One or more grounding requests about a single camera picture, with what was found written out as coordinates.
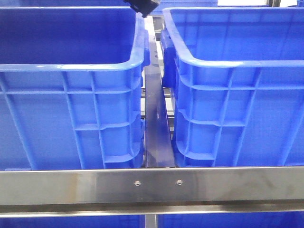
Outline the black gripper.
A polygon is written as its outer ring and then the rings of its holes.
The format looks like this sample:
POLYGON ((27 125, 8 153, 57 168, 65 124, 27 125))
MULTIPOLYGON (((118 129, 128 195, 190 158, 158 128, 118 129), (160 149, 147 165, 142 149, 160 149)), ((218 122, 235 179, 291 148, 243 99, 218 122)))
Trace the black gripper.
POLYGON ((146 18, 159 5, 160 0, 123 0, 128 3, 136 13, 141 13, 143 18, 146 18))

